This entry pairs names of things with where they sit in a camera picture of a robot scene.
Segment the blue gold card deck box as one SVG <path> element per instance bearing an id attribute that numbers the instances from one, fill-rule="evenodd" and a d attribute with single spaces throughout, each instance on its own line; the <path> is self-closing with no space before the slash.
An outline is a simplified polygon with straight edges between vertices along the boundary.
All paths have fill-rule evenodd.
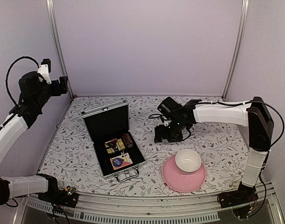
<path id="1" fill-rule="evenodd" d="M 117 154 L 117 153 L 119 153 L 119 152 L 120 152 L 121 154 L 124 154 L 124 153 L 125 153 L 125 145 L 124 145 L 122 139 L 117 139 L 117 140 L 118 140 L 118 142 L 117 142 L 117 147 L 118 147 L 118 149 L 113 150 L 113 149 L 111 149 L 111 148 L 105 148 L 108 154 Z"/>

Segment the pink card deck box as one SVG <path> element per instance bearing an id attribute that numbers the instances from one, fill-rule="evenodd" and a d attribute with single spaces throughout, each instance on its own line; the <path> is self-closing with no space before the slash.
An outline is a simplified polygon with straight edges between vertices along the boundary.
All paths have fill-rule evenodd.
<path id="1" fill-rule="evenodd" d="M 114 167 L 114 166 L 113 166 L 112 160 L 113 160 L 114 158 L 121 158 L 121 159 L 123 159 L 124 162 L 123 162 L 123 164 L 122 164 L 121 167 Z M 123 168 L 123 167 L 128 167 L 128 166 L 130 166 L 130 165 L 133 164 L 133 161 L 131 160 L 130 155 L 129 155 L 128 153 L 125 153 L 125 154 L 118 155 L 118 156 L 116 156 L 116 157 L 110 158 L 110 162 L 111 162 L 111 165 L 112 165 L 112 167 L 113 167 L 114 170 L 118 170 L 118 169 L 121 169 L 121 168 Z"/>

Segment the aluminium poker case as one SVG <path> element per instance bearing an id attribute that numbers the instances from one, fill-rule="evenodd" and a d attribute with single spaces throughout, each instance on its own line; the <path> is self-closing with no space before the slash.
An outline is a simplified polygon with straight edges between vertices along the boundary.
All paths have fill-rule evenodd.
<path id="1" fill-rule="evenodd" d="M 146 163 L 130 132 L 129 104 L 121 100 L 81 112 L 104 178 L 122 183 Z"/>

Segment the black triangular card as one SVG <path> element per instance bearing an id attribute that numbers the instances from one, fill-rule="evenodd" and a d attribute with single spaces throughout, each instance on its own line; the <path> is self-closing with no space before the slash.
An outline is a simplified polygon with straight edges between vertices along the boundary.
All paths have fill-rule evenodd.
<path id="1" fill-rule="evenodd" d="M 116 149 L 118 149 L 117 142 L 118 142 L 118 140 L 115 138 L 115 139 L 112 139 L 112 140 L 105 142 L 104 144 L 105 144 L 106 148 L 111 148 L 113 150 L 116 150 Z"/>

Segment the blue dealer button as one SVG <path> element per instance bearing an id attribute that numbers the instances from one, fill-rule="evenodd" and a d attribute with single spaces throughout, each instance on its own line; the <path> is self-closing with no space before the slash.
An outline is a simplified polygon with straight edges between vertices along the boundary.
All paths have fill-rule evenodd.
<path id="1" fill-rule="evenodd" d="M 121 159 L 121 158 L 114 158 L 113 160 L 112 160 L 112 164 L 113 164 L 113 166 L 114 167 L 121 167 L 122 166 L 122 164 L 123 164 L 123 159 Z"/>

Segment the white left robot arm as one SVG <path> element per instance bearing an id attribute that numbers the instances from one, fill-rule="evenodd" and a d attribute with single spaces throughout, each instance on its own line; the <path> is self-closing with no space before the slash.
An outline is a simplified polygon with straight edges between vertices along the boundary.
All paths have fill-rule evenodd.
<path id="1" fill-rule="evenodd" d="M 29 72 L 20 78 L 19 102 L 0 125 L 0 165 L 12 145 L 42 114 L 42 108 L 50 97 L 67 93 L 67 82 L 67 77 L 49 81 L 47 76 L 36 71 Z M 44 193 L 51 202 L 57 203 L 63 196 L 56 183 L 56 178 L 49 175 L 0 176 L 0 205 L 6 204 L 15 197 L 33 193 Z"/>

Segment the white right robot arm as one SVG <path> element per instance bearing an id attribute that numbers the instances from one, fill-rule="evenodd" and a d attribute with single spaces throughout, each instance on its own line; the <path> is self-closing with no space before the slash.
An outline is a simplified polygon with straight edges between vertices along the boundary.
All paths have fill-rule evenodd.
<path id="1" fill-rule="evenodd" d="M 155 128 L 156 143 L 183 143 L 221 166 L 225 180 L 239 180 L 234 194 L 245 203 L 265 168 L 272 146 L 274 122 L 260 97 L 242 102 L 192 99 L 181 105 L 173 98 L 158 106 L 162 124 Z"/>

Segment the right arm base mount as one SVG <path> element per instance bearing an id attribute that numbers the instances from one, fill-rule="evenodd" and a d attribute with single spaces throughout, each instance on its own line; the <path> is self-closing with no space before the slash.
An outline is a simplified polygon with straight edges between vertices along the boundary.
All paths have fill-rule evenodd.
<path id="1" fill-rule="evenodd" d="M 254 202 L 258 199 L 256 191 L 234 190 L 218 194 L 217 200 L 221 208 L 238 206 L 244 203 Z"/>

